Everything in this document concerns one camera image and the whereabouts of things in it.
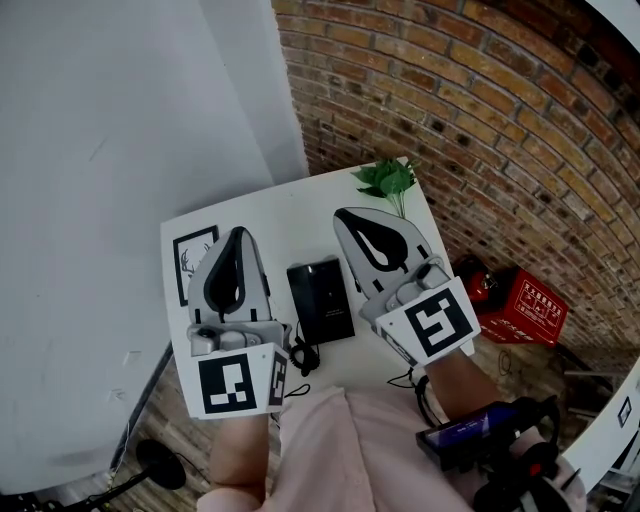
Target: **black box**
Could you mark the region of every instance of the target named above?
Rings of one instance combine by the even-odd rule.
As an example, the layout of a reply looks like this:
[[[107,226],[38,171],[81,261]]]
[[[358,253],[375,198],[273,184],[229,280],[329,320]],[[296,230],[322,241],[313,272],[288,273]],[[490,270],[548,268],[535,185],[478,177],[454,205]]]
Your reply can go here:
[[[307,343],[315,345],[354,336],[338,258],[291,267],[287,277]]]

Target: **white table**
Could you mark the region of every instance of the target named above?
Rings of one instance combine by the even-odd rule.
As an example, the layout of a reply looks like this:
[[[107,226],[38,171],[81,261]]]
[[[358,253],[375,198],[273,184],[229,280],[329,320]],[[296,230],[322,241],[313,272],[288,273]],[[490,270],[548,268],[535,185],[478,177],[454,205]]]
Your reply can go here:
[[[342,207],[368,207],[395,213],[384,199],[361,194],[362,187],[351,175],[357,167],[269,188],[183,215],[162,224],[162,264],[165,300],[173,349],[182,381],[197,379],[185,375],[181,366],[190,358],[186,337],[188,307],[178,297],[173,241],[190,233],[217,225],[220,234],[244,226],[255,238],[271,288],[272,315],[295,329],[297,315],[286,270],[293,264],[311,263],[334,255],[340,259],[356,336],[320,345],[320,368],[305,379],[289,365],[286,392],[308,382],[313,391],[331,385],[380,385],[407,371],[406,363],[389,345],[378,338],[358,311],[365,301],[358,293],[338,240],[333,231],[333,214]],[[427,239],[434,253],[443,257],[451,274],[442,240],[419,185],[405,194],[406,217]],[[473,353],[473,344],[464,347]],[[187,399],[190,414],[192,405]]]

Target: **pink shirt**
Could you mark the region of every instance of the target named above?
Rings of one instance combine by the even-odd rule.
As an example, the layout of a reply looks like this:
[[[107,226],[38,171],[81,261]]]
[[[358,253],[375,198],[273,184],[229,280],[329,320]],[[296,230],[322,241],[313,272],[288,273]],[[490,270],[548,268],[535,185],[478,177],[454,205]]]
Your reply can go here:
[[[232,489],[198,501],[199,512],[471,512],[485,483],[478,471],[445,476],[416,445],[426,430],[412,391],[345,392],[330,388],[289,399],[281,415],[282,461],[271,496],[261,505]],[[535,430],[514,445],[522,454],[541,440]],[[557,480],[572,474],[561,465]],[[586,510],[579,479],[572,510]]]

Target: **green plant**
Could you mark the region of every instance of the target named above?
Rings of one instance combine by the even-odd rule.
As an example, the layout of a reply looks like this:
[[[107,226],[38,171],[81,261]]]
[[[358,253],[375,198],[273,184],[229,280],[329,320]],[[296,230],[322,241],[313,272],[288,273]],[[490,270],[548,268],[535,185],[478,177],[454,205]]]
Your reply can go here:
[[[404,193],[416,182],[413,174],[415,167],[416,163],[412,161],[402,164],[395,159],[381,160],[375,166],[361,167],[352,174],[369,185],[359,188],[358,192],[386,199],[393,205],[398,217],[404,219]]]

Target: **green leaf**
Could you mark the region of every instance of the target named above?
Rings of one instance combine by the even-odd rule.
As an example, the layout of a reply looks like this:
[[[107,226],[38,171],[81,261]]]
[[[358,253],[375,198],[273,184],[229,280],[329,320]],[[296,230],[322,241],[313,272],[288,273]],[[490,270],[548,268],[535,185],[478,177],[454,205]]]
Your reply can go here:
[[[367,185],[373,185],[375,183],[376,172],[376,167],[360,167],[359,171],[352,172],[351,174],[353,174],[363,183],[366,183]]]
[[[385,195],[390,196],[392,194],[401,194],[411,186],[411,173],[405,169],[405,171],[398,170],[393,174],[390,174],[380,183],[380,190]]]
[[[378,187],[359,188],[358,192],[362,192],[371,197],[384,197],[384,193]]]
[[[380,187],[380,183],[387,176],[393,173],[393,168],[387,162],[380,162],[382,165],[379,165],[376,169],[376,177],[373,182],[374,186]]]

